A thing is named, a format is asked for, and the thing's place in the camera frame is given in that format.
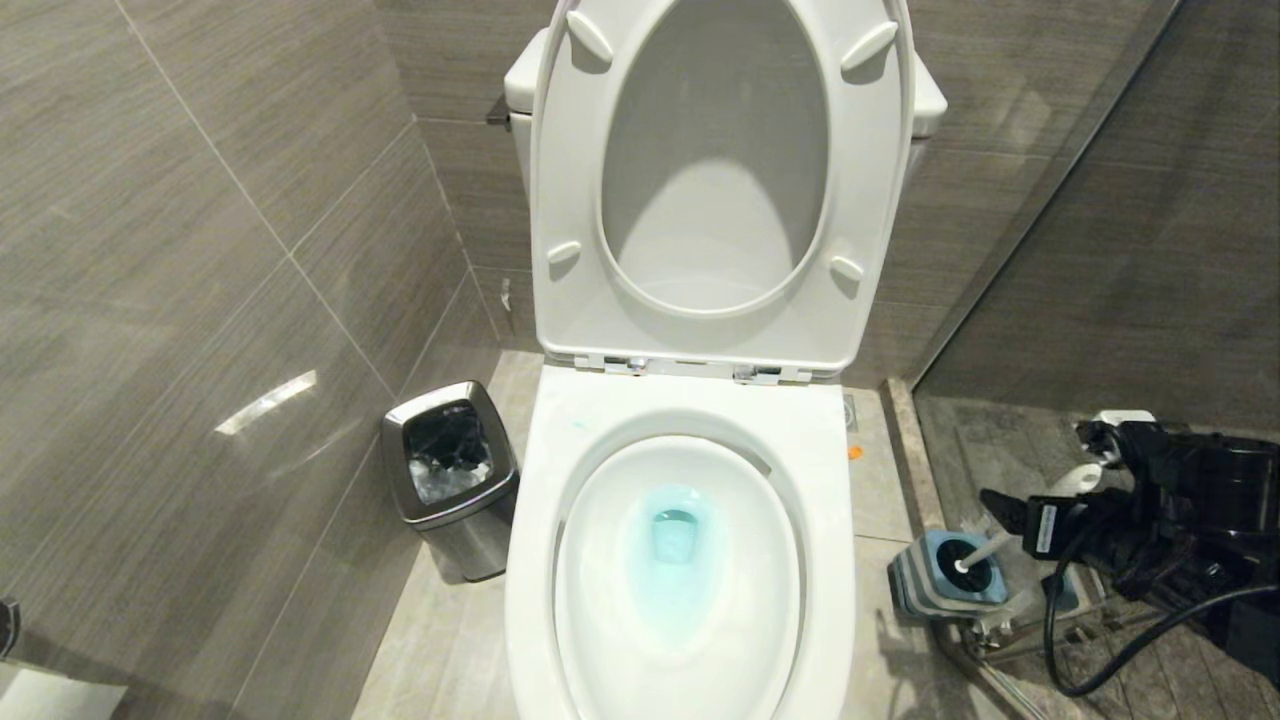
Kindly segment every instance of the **floor tile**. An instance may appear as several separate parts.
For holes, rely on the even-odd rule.
[[[346,720],[421,548],[371,443],[232,717]]]
[[[884,407],[873,389],[845,389],[854,401],[849,446],[860,451],[849,461],[849,488],[854,498],[854,533],[881,539],[911,541],[911,521],[893,461]]]
[[[1005,717],[933,646],[927,625],[899,620],[884,568],[906,543],[854,539],[858,609],[854,666],[840,720]]]
[[[480,292],[504,350],[541,354],[534,318],[534,275],[522,270],[476,268]],[[507,304],[503,305],[503,296]]]
[[[541,365],[540,354],[506,351],[489,386],[517,454],[527,438]],[[879,397],[870,391],[851,396],[858,428],[850,443],[863,448],[852,461],[852,482],[867,486],[865,495],[876,501],[865,512],[855,510],[858,532],[870,528],[908,539]],[[906,543],[859,537],[854,547],[858,629],[841,720],[1002,717],[933,648],[924,626],[895,618],[884,566]],[[424,546],[353,719],[516,720],[503,648],[503,578],[447,584]]]

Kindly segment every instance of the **tile floor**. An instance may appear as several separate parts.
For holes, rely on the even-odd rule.
[[[1075,439],[1074,427],[1091,413],[1065,413],[961,397],[918,393],[915,407],[929,451],[938,495],[948,527],[956,528],[980,516],[978,491],[984,487],[1016,497],[1047,488],[1068,468],[1088,460]],[[1210,428],[1198,432],[1280,442],[1280,433],[1266,430]],[[1108,470],[1103,484],[1129,487],[1126,471]],[[1001,562],[1006,579],[1016,578],[1010,560],[1025,565],[1019,553],[1005,555]],[[1039,573],[1034,564],[1030,570]],[[1082,646],[1064,646],[1062,660],[1079,680],[1092,674],[1135,635],[1140,628],[1128,628],[1119,635],[1100,638]],[[1221,650],[1187,628],[1161,638],[1116,679],[1096,694],[1068,700],[1052,689],[1044,662],[1032,655],[996,665],[1039,714],[1053,719],[1137,717],[1220,720],[1249,717],[1280,720],[1280,693],[1261,675],[1229,660]]]
[[[490,383],[524,451],[541,356],[504,352]],[[911,539],[879,397],[846,391],[856,423],[850,461],[858,562],[854,665],[841,720],[986,719],[1001,711],[931,646],[923,625],[893,615],[884,566]],[[503,578],[445,584],[424,544],[353,720],[517,720],[503,650]]]

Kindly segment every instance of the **toilet brush holder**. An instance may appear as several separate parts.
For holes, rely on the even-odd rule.
[[[895,607],[915,618],[978,618],[1006,600],[995,551],[1007,538],[929,530],[888,566]]]

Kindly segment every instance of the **toilet tank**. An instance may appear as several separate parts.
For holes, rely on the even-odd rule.
[[[529,138],[534,129],[534,90],[538,86],[538,70],[545,42],[547,28],[543,28],[529,41],[503,78],[508,123],[511,136],[516,141],[516,155],[520,158],[520,174],[525,182],[526,196],[529,195]],[[942,124],[942,115],[946,111],[947,99],[942,96],[938,83],[933,81],[920,56],[915,55],[915,115],[911,122],[911,154],[906,165],[908,182],[920,164],[929,138]]]

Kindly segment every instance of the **toilet lid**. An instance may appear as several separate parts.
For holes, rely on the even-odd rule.
[[[556,560],[556,635],[591,720],[768,720],[800,623],[795,538],[759,469],[655,437],[586,479]]]
[[[838,370],[911,137],[901,0],[562,0],[535,97],[552,352]]]

